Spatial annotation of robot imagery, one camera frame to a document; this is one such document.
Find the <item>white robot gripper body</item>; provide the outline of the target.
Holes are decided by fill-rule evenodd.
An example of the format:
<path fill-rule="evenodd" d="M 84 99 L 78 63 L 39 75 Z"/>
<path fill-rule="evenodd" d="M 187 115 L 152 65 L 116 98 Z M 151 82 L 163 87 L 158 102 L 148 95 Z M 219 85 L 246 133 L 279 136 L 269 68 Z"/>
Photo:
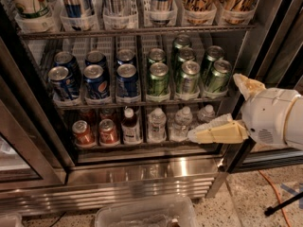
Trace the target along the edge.
<path fill-rule="evenodd" d="M 265 89 L 242 105 L 241 118 L 256 143 L 302 149 L 302 95 L 296 90 Z"/>

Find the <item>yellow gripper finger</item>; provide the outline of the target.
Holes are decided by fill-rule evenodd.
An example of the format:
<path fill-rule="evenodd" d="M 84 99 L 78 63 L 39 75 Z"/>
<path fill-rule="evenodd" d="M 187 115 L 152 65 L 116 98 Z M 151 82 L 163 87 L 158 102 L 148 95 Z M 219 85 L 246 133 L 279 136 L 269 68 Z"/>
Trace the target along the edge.
<path fill-rule="evenodd" d="M 234 74 L 233 80 L 245 100 L 265 90 L 263 83 L 255 79 L 250 79 L 243 74 Z"/>
<path fill-rule="evenodd" d="M 198 144 L 238 144 L 246 140 L 248 136 L 243 121 L 234 120 L 230 113 L 199 125 L 187 134 L 189 141 Z"/>

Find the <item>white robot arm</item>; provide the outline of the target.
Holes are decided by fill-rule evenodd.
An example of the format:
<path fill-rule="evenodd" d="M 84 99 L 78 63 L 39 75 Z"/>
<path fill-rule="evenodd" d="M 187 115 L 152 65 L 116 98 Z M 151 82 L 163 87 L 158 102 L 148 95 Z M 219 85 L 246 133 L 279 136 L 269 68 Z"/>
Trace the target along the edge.
<path fill-rule="evenodd" d="M 230 113 L 200 125 L 187 134 L 198 144 L 239 144 L 251 138 L 275 148 L 303 149 L 303 96 L 296 90 L 266 88 L 260 81 L 234 74 L 244 96 L 241 120 Z"/>

